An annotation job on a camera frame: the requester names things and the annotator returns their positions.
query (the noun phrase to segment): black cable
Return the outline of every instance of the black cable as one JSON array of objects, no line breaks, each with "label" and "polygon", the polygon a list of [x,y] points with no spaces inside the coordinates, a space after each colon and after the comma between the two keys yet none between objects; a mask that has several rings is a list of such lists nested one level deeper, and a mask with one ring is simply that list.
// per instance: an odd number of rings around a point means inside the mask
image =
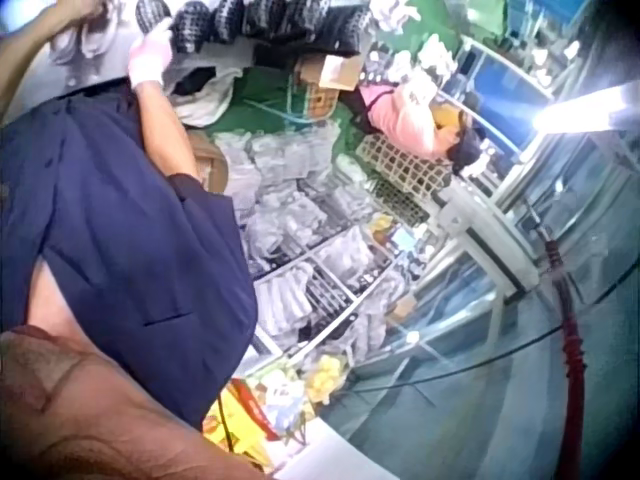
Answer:
[{"label": "black cable", "polygon": [[611,285],[609,288],[607,288],[602,293],[602,295],[600,295],[592,303],[592,305],[598,305],[598,304],[602,303],[609,295],[611,295],[613,293],[613,291],[616,288],[618,288],[621,284],[623,284],[625,282],[625,280],[627,278],[629,278],[631,276],[631,274],[634,272],[634,270],[636,270],[637,268],[640,268],[640,256],[638,256],[638,258],[636,258],[636,261],[633,262],[633,264],[629,268],[627,268],[622,275],[620,275],[620,277],[613,283],[613,285]]},{"label": "black cable", "polygon": [[229,432],[227,418],[224,416],[224,410],[222,408],[222,395],[218,395],[218,410],[220,410],[220,421],[222,422],[222,428],[224,428],[224,436],[227,437],[229,453],[233,453],[233,440],[231,439],[231,432]]},{"label": "black cable", "polygon": [[417,380],[411,380],[410,382],[402,382],[402,383],[396,383],[393,385],[387,385],[384,387],[372,387],[372,388],[362,388],[360,390],[349,390],[349,391],[344,391],[344,392],[338,392],[338,393],[369,393],[369,392],[380,392],[382,390],[391,390],[394,388],[401,388],[401,387],[409,387],[412,385],[419,385],[422,383],[428,383],[428,382],[433,382],[435,380],[442,380],[443,378],[449,378],[449,377],[453,377],[455,375],[460,375],[461,373],[466,373],[466,372],[470,372],[471,370],[475,370],[481,367],[484,367],[486,365],[489,365],[491,363],[497,362],[498,360],[502,360],[504,358],[510,357],[511,355],[520,352],[521,350],[524,350],[525,348],[529,348],[532,345],[535,345],[536,343],[541,342],[542,340],[544,340],[547,337],[550,337],[551,335],[553,335],[554,333],[559,332],[560,330],[562,330],[562,325],[558,325],[557,327],[552,328],[551,330],[549,330],[548,332],[543,333],[542,335],[529,340],[528,342],[525,342],[517,347],[512,348],[511,350],[507,350],[504,353],[501,353],[500,355],[496,355],[495,357],[491,357],[488,358],[487,360],[483,360],[482,362],[478,362],[475,363],[473,365],[470,365],[468,367],[464,367],[461,368],[459,370],[454,370],[452,372],[447,372],[447,373],[442,373],[440,375],[433,375],[431,377],[426,377],[426,378],[419,378]]}]

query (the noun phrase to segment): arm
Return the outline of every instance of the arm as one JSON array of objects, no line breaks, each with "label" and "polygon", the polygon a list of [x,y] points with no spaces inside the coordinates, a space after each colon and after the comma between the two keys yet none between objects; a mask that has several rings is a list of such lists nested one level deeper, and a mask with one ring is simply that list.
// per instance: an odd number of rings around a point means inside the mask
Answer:
[{"label": "arm", "polygon": [[196,159],[182,123],[157,82],[135,89],[140,104],[142,137],[151,161],[165,175],[186,173],[198,178]]},{"label": "arm", "polygon": [[100,0],[60,0],[0,42],[0,121],[40,49],[70,24],[96,11]]},{"label": "arm", "polygon": [[144,147],[151,161],[167,177],[183,173],[198,178],[187,132],[162,91],[162,73],[171,62],[170,26],[171,19],[165,19],[133,45],[131,88],[138,97]]}]

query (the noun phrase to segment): cardboard box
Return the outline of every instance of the cardboard box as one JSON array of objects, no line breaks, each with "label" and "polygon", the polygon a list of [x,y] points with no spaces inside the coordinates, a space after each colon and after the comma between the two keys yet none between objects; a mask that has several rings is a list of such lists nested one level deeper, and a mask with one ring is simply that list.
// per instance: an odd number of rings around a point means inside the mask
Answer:
[{"label": "cardboard box", "polygon": [[373,43],[373,37],[363,35],[361,53],[351,58],[336,55],[306,55],[296,66],[300,78],[307,83],[315,83],[322,88],[355,90],[364,67],[364,61]]}]

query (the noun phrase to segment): dark hair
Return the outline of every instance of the dark hair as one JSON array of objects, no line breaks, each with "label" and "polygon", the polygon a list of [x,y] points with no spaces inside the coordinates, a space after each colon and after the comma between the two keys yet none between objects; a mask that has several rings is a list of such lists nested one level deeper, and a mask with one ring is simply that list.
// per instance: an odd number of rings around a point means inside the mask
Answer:
[{"label": "dark hair", "polygon": [[473,165],[480,158],[480,144],[486,137],[487,134],[482,127],[461,128],[460,141],[447,150],[447,158],[451,161],[451,173],[459,177],[464,167]]}]

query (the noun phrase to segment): pink shirt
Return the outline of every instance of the pink shirt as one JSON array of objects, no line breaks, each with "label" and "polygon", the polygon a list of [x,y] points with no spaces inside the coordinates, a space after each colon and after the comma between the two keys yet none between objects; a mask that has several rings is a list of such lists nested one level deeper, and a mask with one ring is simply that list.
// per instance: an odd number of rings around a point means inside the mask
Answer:
[{"label": "pink shirt", "polygon": [[[367,105],[382,92],[390,90],[393,87],[360,87]],[[420,98],[416,93],[410,84],[405,84],[392,94],[383,95],[369,111],[369,121],[399,149],[432,162],[438,159],[447,162],[446,151],[458,142],[455,128],[436,129],[429,109],[432,96]]]}]

